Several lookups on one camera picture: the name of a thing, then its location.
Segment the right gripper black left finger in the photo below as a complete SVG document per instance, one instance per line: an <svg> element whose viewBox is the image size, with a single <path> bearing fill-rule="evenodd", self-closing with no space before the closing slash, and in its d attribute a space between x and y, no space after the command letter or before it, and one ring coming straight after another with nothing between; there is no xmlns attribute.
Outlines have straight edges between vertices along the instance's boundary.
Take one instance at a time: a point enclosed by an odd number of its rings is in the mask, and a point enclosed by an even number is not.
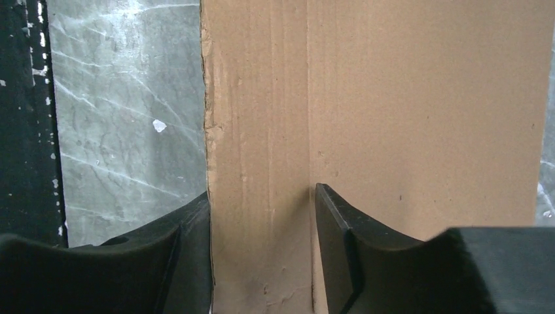
<svg viewBox="0 0 555 314"><path fill-rule="evenodd" d="M207 194L101 245L1 236L2 313L209 313Z"/></svg>

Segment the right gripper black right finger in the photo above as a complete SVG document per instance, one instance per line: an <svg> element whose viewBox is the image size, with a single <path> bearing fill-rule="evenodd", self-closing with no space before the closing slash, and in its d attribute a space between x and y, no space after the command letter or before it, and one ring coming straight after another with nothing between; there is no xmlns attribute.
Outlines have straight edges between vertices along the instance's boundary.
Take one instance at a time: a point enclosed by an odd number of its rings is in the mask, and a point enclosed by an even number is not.
<svg viewBox="0 0 555 314"><path fill-rule="evenodd" d="M553 313L554 229L457 227L420 241L315 188L330 313Z"/></svg>

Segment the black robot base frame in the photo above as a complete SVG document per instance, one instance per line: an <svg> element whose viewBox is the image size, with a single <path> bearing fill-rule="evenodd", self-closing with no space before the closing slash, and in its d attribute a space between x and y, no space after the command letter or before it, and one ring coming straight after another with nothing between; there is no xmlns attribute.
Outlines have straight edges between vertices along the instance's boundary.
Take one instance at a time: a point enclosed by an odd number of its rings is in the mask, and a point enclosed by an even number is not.
<svg viewBox="0 0 555 314"><path fill-rule="evenodd" d="M1 231L66 248L45 1L1 2Z"/></svg>

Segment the brown cardboard box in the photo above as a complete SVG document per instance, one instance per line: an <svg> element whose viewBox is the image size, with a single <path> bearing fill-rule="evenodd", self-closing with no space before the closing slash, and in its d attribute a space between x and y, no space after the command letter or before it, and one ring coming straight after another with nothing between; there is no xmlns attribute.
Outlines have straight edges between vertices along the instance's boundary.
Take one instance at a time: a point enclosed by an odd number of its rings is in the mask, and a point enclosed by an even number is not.
<svg viewBox="0 0 555 314"><path fill-rule="evenodd" d="M214 313L325 313L314 194L531 226L553 1L202 1Z"/></svg>

